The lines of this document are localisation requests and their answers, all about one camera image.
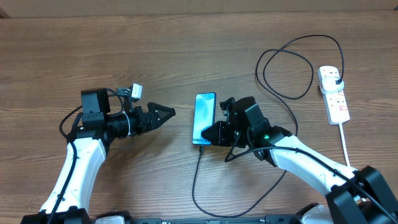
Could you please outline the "blue screen Galaxy smartphone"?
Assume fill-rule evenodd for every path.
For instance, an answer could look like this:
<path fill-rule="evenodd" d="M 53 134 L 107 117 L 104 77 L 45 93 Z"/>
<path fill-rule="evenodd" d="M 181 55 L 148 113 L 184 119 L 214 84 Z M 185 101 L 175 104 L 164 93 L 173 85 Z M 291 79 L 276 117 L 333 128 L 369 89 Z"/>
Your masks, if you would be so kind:
<path fill-rule="evenodd" d="M 192 144 L 210 145 L 211 142 L 201 136 L 206 128 L 209 128 L 215 117 L 216 93 L 199 93 L 195 97 L 195 109 L 193 117 Z"/>

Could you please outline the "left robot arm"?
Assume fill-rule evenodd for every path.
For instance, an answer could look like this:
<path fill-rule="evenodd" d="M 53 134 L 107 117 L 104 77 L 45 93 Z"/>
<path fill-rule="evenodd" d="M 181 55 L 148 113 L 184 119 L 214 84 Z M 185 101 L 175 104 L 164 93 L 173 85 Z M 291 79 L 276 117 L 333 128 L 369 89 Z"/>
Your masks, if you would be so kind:
<path fill-rule="evenodd" d="M 132 104 L 141 99 L 142 86 L 81 91 L 81 106 L 67 141 L 67 156 L 57 183 L 40 211 L 23 223 L 92 223 L 88 214 L 97 173 L 116 139 L 134 137 L 161 127 L 175 109 L 148 103 L 147 111 Z"/>

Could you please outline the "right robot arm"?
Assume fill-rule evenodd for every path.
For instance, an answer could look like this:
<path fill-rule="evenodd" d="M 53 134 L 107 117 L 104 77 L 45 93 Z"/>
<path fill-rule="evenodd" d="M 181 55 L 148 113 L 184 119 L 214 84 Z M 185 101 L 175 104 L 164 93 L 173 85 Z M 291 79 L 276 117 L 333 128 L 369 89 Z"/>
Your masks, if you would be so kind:
<path fill-rule="evenodd" d="M 335 162 L 302 143 L 297 136 L 272 126 L 254 97 L 220 104 L 226 121 L 201 132 L 214 146 L 248 148 L 260 161 L 291 172 L 326 198 L 294 215 L 292 223 L 397 223 L 397 199 L 382 174 L 371 166 L 361 170 Z"/>

